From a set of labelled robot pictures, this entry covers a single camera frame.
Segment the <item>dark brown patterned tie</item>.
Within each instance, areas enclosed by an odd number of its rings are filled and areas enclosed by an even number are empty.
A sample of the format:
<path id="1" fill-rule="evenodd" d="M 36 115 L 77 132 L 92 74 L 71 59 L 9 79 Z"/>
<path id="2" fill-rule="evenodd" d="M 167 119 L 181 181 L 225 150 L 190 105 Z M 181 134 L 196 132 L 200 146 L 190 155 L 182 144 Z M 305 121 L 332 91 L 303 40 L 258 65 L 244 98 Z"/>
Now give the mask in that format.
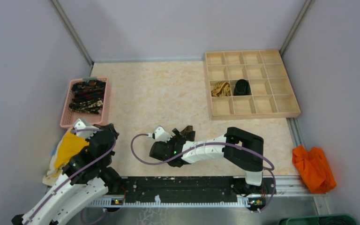
<path id="1" fill-rule="evenodd" d="M 192 141 L 193 142 L 195 140 L 196 132 L 193 130 L 193 126 L 191 126 L 191 125 L 186 126 L 182 131 L 180 131 L 180 134 L 187 141 Z"/>

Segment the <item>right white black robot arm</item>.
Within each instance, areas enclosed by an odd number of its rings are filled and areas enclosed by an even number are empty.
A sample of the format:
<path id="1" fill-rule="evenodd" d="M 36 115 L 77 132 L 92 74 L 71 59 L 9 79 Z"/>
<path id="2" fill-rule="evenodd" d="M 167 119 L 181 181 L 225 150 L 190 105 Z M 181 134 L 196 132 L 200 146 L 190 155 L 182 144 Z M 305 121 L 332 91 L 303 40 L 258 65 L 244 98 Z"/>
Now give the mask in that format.
<path id="1" fill-rule="evenodd" d="M 206 141 L 196 141 L 195 131 L 188 126 L 173 134 L 157 127 L 152 134 L 155 140 L 149 156 L 165 161 L 172 167 L 182 167 L 203 160 L 225 158 L 245 171 L 245 187 L 250 193 L 258 193 L 263 182 L 264 139 L 237 127 L 229 127 L 226 133 Z"/>

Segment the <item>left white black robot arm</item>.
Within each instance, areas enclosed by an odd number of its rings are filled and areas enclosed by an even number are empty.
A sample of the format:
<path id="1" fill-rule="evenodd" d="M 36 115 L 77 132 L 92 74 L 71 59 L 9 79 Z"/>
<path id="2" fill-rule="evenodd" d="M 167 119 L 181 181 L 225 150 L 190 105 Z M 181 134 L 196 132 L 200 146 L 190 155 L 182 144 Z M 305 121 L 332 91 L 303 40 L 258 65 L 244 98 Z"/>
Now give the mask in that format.
<path id="1" fill-rule="evenodd" d="M 70 134 L 88 145 L 72 156 L 51 189 L 27 213 L 15 215 L 14 225 L 65 225 L 92 201 L 121 190 L 122 178 L 110 164 L 119 133 L 112 123 L 87 126 L 76 122 Z"/>

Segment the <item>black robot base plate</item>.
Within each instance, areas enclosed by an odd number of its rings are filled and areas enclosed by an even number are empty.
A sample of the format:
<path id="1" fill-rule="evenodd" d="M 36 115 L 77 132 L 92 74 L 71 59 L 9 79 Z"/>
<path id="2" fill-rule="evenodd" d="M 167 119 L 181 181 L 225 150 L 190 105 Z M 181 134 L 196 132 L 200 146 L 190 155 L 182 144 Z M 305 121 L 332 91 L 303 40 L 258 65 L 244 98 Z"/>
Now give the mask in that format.
<path id="1" fill-rule="evenodd" d="M 272 178 L 260 186 L 248 185 L 245 178 L 232 176 L 126 177 L 110 195 L 123 196 L 126 203 L 233 203 L 237 196 L 276 193 Z"/>

